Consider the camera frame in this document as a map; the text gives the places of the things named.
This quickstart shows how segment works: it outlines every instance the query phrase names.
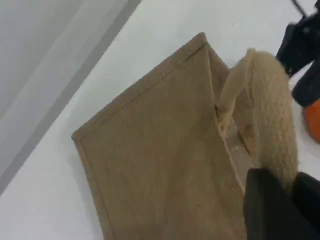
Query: beige fabric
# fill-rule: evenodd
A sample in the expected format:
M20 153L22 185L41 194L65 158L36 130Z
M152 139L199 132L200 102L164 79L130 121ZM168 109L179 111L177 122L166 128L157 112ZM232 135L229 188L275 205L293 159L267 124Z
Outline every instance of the beige fabric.
M106 240L247 239L253 110L228 75L200 34L74 133Z
M237 96L246 88L253 102L256 144L254 163L269 169L291 190L298 172L298 151L292 117L289 77L269 53L250 49L247 56L230 72L218 104L222 130L232 121Z

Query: black object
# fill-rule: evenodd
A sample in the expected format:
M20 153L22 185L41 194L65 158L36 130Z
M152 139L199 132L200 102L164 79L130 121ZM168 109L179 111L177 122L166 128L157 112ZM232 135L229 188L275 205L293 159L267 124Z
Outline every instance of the black object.
M307 16L296 0L292 0L302 14L297 24L289 24L276 58L283 64L289 77L313 62L311 68L299 80L292 96L302 107L320 99L320 14ZM320 0L315 7L320 9Z
M318 200L314 197L319 196L320 192L310 184L308 179L306 180L305 175L296 178L293 190L296 194L295 202L283 190L278 179L267 169L249 170L243 209L248 240L320 239L320 234L304 216L306 206L314 204ZM306 191L308 195L302 196L301 194Z
M320 182L300 172L295 179L292 200L303 217L320 234Z

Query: burlap tote bag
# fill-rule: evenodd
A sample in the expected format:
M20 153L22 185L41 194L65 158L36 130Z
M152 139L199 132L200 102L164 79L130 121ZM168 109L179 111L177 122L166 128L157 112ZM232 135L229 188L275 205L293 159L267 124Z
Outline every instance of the burlap tote bag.
M248 81L232 82L248 56L228 78L199 34L74 133L106 240L246 239L258 148Z

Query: white surface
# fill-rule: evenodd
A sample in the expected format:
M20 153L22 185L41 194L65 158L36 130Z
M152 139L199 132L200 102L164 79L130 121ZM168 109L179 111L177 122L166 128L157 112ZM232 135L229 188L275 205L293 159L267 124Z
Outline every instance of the white surface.
M289 0L143 1L1 196L0 239L103 239L71 134L197 33L232 66L249 47L275 54L299 19ZM320 179L320 160L300 149Z

